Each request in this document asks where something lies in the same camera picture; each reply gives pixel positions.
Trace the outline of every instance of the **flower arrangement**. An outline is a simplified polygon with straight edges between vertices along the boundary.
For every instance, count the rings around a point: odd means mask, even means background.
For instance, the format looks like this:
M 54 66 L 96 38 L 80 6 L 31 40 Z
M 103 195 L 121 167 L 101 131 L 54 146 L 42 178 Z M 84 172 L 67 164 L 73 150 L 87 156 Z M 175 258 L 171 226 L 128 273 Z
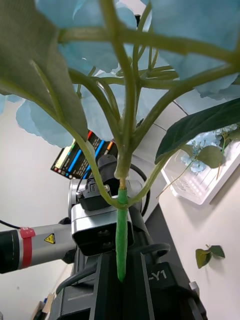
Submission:
M 0 111 L 6 100 L 21 100 L 16 119 L 27 132 L 61 148 L 76 140 L 100 194 L 117 208 L 120 281 L 128 207 L 188 141 L 240 121 L 240 1 L 142 2 L 137 27 L 132 10 L 118 0 L 0 0 Z M 132 154 L 173 100 L 189 115 L 168 129 L 151 175 L 128 199 Z M 88 129 L 115 140 L 118 199 L 104 188 Z M 198 159 L 220 163 L 221 154 L 208 145 Z

